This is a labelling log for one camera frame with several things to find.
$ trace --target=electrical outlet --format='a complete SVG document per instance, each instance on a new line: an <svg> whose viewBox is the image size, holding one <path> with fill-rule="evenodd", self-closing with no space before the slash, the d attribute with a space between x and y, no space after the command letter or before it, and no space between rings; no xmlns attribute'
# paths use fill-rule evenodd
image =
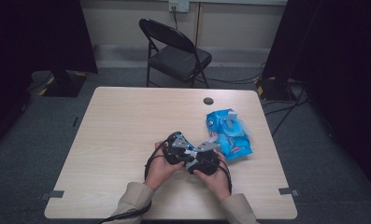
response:
<svg viewBox="0 0 371 224"><path fill-rule="evenodd" d="M189 12L189 1L179 1L179 11Z"/></svg>
<svg viewBox="0 0 371 224"><path fill-rule="evenodd" d="M174 11L173 8L179 12L179 2L178 1L168 1L168 11Z"/></svg>

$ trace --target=tabletop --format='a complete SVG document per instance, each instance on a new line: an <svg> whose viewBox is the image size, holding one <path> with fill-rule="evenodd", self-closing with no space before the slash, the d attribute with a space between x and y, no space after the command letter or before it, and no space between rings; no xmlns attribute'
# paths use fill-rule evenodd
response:
<svg viewBox="0 0 371 224"><path fill-rule="evenodd" d="M212 105L204 104L212 98ZM232 108L250 129L253 153L228 162L233 194L244 193L259 219L293 219L288 183L255 91L99 87L87 108L54 190L47 218L104 218L129 182L143 182L154 143L180 131L193 145L208 139L206 115ZM152 199L144 219L224 219L195 175L181 170Z"/></svg>

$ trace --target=sleeve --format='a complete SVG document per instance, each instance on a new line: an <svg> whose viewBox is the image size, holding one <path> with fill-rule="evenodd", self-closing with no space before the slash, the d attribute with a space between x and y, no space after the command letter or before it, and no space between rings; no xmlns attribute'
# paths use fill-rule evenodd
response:
<svg viewBox="0 0 371 224"><path fill-rule="evenodd" d="M226 219L231 224L257 224L249 201L244 194L232 195L221 202Z"/></svg>
<svg viewBox="0 0 371 224"><path fill-rule="evenodd" d="M131 182L127 185L127 189L124 194L121 196L121 199L118 202L118 208L112 214L112 216L128 212L130 210L139 210L146 207L155 192L153 189L150 189L148 186ZM134 217L122 220L114 220L107 222L108 224L138 224L141 222L142 217Z"/></svg>

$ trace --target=blue bag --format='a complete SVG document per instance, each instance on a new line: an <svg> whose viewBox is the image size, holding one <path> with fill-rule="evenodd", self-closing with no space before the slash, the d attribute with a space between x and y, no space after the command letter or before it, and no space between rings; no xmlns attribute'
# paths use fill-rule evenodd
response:
<svg viewBox="0 0 371 224"><path fill-rule="evenodd" d="M217 137L221 152L230 161L252 153L250 141L245 132L246 127L233 109L224 109L207 114L207 128L211 137Z"/></svg>

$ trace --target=gray carpet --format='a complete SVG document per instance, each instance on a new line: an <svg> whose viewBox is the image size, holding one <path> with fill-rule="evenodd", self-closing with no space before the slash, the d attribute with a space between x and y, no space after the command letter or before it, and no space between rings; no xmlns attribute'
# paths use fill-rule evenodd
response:
<svg viewBox="0 0 371 224"><path fill-rule="evenodd" d="M260 68L211 67L207 77L239 80L258 75ZM95 223L96 220L49 220L47 201L40 195L54 188L93 91L99 86L145 86L146 68L101 68L90 74L78 98L41 97L37 86L49 72L33 74L36 87L26 111L0 141L0 223ZM165 87L187 88L154 72ZM255 90L251 83L209 81L212 89ZM204 88L196 82L196 88ZM302 85L292 84L295 94ZM300 102L307 99L304 93ZM264 105L265 113L290 106ZM271 131L287 110L266 116ZM324 118L306 102L297 106L274 135L284 172L298 210L295 220L260 220L261 223L371 223L371 186L357 164L330 137Z"/></svg>

